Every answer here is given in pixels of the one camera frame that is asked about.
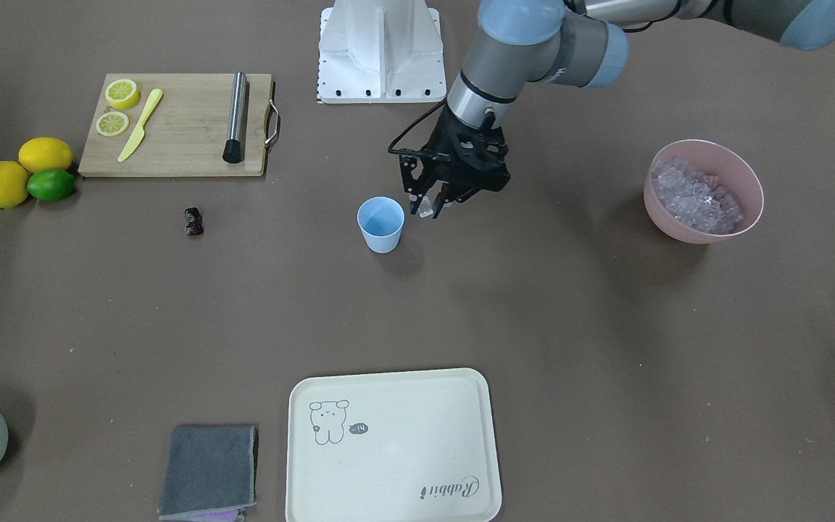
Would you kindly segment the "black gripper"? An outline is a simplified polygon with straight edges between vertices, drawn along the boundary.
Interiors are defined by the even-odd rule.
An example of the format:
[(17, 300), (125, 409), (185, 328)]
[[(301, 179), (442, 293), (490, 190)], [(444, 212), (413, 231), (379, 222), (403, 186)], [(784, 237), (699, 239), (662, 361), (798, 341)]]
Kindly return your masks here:
[(496, 113), (483, 111), (480, 128), (462, 123), (445, 101), (436, 103), (397, 136), (403, 139), (418, 123), (443, 109), (428, 142), (421, 149), (398, 149), (403, 188), (409, 194), (411, 215), (423, 215), (423, 205), (436, 182), (443, 187), (433, 202), (433, 218), (454, 202), (462, 204), (479, 191), (498, 192), (510, 181), (504, 159), (508, 145)]

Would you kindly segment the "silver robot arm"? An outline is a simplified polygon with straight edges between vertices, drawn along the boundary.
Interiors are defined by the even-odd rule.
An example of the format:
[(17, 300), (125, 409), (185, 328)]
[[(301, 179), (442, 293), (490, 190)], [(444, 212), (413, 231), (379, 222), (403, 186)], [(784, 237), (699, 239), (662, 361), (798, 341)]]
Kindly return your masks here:
[(399, 158), (409, 212), (507, 185), (502, 125), (527, 83), (603, 87), (628, 59), (628, 36), (666, 20), (712, 20), (791, 49), (835, 41), (835, 1), (483, 1), (478, 33), (420, 149)]

